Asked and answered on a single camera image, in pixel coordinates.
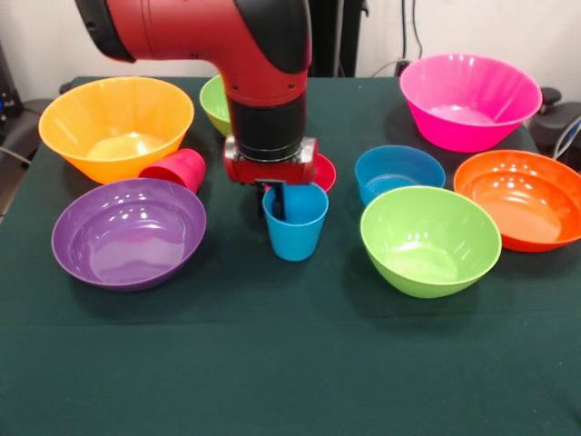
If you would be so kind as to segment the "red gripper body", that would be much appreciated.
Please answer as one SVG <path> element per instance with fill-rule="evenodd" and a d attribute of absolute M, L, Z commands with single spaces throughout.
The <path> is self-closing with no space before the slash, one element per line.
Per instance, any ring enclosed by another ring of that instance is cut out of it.
<path fill-rule="evenodd" d="M 235 138 L 226 138 L 222 162 L 228 178 L 241 184 L 283 182 L 287 184 L 309 184 L 316 172 L 318 140 L 304 137 L 299 151 L 290 159 L 282 161 L 253 161 L 240 152 Z"/>

